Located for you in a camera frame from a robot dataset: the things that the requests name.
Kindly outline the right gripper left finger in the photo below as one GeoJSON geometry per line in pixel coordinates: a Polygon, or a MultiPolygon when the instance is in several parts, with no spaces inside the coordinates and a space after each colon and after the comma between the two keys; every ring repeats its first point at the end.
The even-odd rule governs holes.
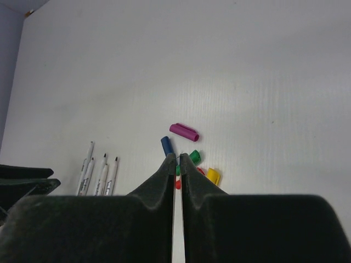
{"type": "Polygon", "coordinates": [[[175,155],[124,196],[30,196],[1,232],[1,262],[171,262],[175,155]]]}

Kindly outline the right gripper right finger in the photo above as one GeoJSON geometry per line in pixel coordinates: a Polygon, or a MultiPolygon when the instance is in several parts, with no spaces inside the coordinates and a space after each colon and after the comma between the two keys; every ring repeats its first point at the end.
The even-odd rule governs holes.
{"type": "Polygon", "coordinates": [[[186,262],[350,262],[330,204],[316,195],[230,195],[180,156],[186,262]]]}

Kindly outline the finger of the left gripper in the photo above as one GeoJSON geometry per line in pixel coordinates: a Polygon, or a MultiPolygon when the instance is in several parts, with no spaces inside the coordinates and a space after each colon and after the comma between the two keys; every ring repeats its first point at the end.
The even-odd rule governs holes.
{"type": "Polygon", "coordinates": [[[1,179],[47,179],[54,174],[49,168],[16,167],[0,165],[1,179]]]}
{"type": "Polygon", "coordinates": [[[20,199],[30,195],[48,195],[60,184],[58,179],[1,179],[1,219],[6,219],[20,199]]]}

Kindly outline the green pen cap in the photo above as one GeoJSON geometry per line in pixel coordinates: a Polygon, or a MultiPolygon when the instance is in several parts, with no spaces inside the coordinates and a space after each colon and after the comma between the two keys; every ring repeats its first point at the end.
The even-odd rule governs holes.
{"type": "MultiPolygon", "coordinates": [[[[189,157],[195,166],[198,166],[202,161],[202,157],[198,150],[193,150],[192,153],[189,154],[189,157]]],[[[180,175],[180,164],[176,166],[176,176],[179,176],[179,175],[180,175]]]]}

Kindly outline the green whiteboard marker pen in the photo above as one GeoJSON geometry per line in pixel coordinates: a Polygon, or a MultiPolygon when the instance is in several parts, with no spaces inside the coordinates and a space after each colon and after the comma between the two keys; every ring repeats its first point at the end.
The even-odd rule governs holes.
{"type": "Polygon", "coordinates": [[[79,181],[78,181],[76,195],[78,195],[80,190],[81,190],[81,187],[82,187],[82,184],[83,184],[83,181],[84,181],[84,176],[86,174],[89,162],[92,159],[93,150],[94,150],[94,141],[91,141],[90,145],[89,145],[89,149],[87,151],[87,156],[86,156],[86,158],[83,161],[83,166],[82,166],[82,169],[81,169],[81,172],[80,172],[80,178],[79,178],[79,181]]]}

